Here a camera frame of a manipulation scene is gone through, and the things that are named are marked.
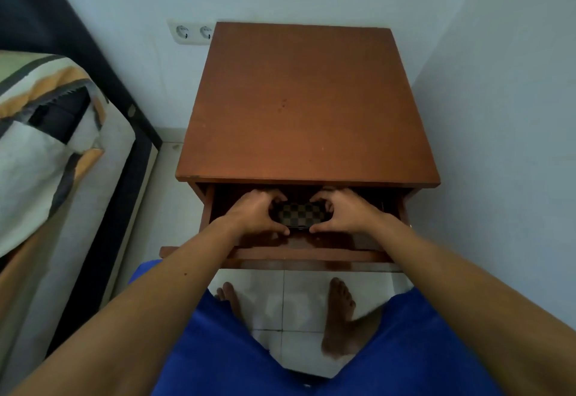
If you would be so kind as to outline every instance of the drawer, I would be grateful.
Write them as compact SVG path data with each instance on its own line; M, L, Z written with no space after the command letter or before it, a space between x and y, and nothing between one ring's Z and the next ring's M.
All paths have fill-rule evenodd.
M320 186L210 183L206 187L200 231L210 222L226 214L245 193L255 189L278 188L291 203L306 203ZM408 188L352 188L379 210L408 223L404 198ZM165 257L176 247L162 247ZM355 272L397 272L399 269L378 243L365 234L291 230L288 237L275 232L243 237L222 268L269 270L350 270Z

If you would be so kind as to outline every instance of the double power outlet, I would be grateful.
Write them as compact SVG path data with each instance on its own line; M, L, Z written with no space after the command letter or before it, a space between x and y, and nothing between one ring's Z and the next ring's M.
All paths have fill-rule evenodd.
M212 41L215 24L192 23L169 20L168 27L172 38L178 44L208 45Z

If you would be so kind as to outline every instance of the checkered wallet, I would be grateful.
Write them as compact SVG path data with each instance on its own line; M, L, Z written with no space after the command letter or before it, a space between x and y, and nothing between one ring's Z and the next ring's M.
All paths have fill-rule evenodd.
M326 222L332 218L332 213L326 212L323 202L280 204L275 207L275 214L274 220L297 230L307 230L315 223Z

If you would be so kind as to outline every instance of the white tile floor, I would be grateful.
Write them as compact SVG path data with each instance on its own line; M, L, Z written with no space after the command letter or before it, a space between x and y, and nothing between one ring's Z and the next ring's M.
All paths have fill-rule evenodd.
M165 143L148 189L115 288L122 291L140 263L158 258L161 246L179 246L198 232L203 205L186 183L175 178L181 145ZM252 335L284 367L333 377L350 358L322 356L328 283L338 276L348 285L360 317L406 291L402 273L298 272L220 269L209 285L214 293L229 281L238 293Z

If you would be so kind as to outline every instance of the person's right arm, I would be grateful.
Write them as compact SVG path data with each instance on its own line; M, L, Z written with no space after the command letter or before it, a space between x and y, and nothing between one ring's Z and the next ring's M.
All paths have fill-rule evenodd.
M419 237L349 189L323 190L334 216L310 232L370 234L510 395L576 394L576 332L475 264Z

